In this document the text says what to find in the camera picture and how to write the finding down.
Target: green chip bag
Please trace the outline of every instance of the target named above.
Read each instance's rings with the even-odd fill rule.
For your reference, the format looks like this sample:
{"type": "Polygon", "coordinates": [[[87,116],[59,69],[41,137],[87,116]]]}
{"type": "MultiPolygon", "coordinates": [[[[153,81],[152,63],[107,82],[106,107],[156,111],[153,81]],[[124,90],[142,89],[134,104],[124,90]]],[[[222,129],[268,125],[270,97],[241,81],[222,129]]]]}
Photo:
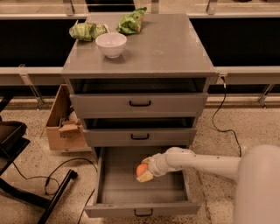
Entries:
{"type": "Polygon", "coordinates": [[[108,29],[104,24],[94,24],[89,22],[79,24],[78,21],[69,30],[72,38],[83,41],[93,41],[106,32],[108,32],[108,29]]]}
{"type": "Polygon", "coordinates": [[[123,34],[139,33],[142,28],[146,10],[147,8],[143,7],[132,11],[130,14],[124,15],[116,29],[123,34]]]}

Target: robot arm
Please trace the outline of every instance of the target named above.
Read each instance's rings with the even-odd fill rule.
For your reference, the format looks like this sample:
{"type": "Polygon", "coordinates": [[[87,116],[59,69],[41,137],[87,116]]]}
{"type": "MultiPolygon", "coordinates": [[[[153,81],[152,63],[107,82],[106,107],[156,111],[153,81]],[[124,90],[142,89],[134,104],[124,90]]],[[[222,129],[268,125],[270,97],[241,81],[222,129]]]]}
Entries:
{"type": "Polygon", "coordinates": [[[220,157],[196,155],[191,150],[172,147],[163,154],[147,157],[137,167],[137,180],[145,182],[160,177],[167,172],[181,171],[192,167],[200,172],[207,172],[236,182],[239,157],[220,157]]]}

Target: concrete floor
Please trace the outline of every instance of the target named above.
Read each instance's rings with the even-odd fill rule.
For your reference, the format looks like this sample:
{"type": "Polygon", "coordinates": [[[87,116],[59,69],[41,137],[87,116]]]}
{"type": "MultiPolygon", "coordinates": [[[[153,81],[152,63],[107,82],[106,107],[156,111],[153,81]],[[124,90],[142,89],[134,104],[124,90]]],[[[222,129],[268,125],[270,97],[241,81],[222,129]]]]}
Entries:
{"type": "MultiPolygon", "coordinates": [[[[45,105],[40,111],[37,111],[35,107],[27,107],[28,105],[31,104],[21,103],[19,107],[15,107],[15,104],[11,103],[1,113],[5,121],[17,120],[28,126],[28,134],[25,137],[30,139],[31,143],[15,161],[26,177],[47,176],[59,164],[70,158],[87,158],[96,162],[92,152],[50,151],[44,131],[50,104],[45,105]]],[[[197,135],[190,149],[197,154],[237,157],[238,146],[234,136],[216,131],[212,125],[212,116],[216,109],[217,107],[213,104],[205,108],[199,119],[197,135]]],[[[278,106],[272,108],[271,105],[270,108],[263,109],[260,107],[240,108],[233,105],[222,108],[215,121],[221,129],[235,130],[243,153],[259,144],[280,146],[280,108],[278,106]]],[[[47,223],[77,223],[88,196],[95,188],[96,171],[86,161],[65,164],[53,177],[61,181],[69,169],[77,171],[79,176],[75,181],[71,181],[47,223]]],[[[188,169],[186,173],[189,178],[192,201],[201,204],[196,215],[89,219],[84,213],[80,223],[233,223],[235,185],[193,169],[188,169]]],[[[40,178],[24,180],[18,175],[13,165],[2,175],[2,178],[18,188],[45,197],[45,181],[40,178]]],[[[55,184],[51,184],[48,190],[54,191],[55,184]]],[[[1,223],[36,223],[43,213],[41,208],[11,199],[3,192],[0,193],[0,200],[1,223]]]]}

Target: drawer handle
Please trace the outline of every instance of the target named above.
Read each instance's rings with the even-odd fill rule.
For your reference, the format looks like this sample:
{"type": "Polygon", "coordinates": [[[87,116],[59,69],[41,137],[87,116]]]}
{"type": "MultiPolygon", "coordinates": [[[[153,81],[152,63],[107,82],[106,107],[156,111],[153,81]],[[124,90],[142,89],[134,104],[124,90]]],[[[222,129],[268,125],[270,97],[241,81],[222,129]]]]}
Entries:
{"type": "Polygon", "coordinates": [[[149,134],[147,134],[147,136],[134,136],[133,134],[131,134],[131,139],[133,140],[146,140],[150,137],[149,134]]]}
{"type": "Polygon", "coordinates": [[[152,214],[153,214],[153,209],[152,208],[150,209],[150,213],[148,213],[148,214],[138,214],[137,210],[134,209],[134,215],[136,217],[148,217],[148,216],[152,216],[152,214]]]}
{"type": "Polygon", "coordinates": [[[129,105],[131,107],[149,107],[151,105],[151,101],[148,101],[147,103],[134,103],[133,101],[129,101],[129,105]]]}

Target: brown box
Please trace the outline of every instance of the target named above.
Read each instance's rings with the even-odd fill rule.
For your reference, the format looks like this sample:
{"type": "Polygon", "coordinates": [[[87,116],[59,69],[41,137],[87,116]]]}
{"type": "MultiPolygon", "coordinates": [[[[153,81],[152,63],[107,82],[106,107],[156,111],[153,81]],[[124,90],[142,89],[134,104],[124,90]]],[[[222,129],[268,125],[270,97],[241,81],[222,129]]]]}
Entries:
{"type": "Polygon", "coordinates": [[[51,151],[89,151],[83,135],[80,121],[64,122],[60,126],[61,117],[68,117],[71,101],[67,85],[61,85],[52,105],[45,130],[51,151]]]}

